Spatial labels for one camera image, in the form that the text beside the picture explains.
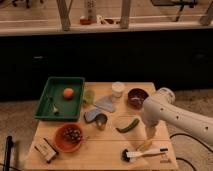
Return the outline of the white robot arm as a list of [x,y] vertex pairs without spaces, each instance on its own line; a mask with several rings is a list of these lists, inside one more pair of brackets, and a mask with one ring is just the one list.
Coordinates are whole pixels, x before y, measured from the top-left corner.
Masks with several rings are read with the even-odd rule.
[[176,107],[174,101],[175,94],[170,89],[158,89],[143,102],[143,123],[152,128],[163,120],[213,147],[213,118]]

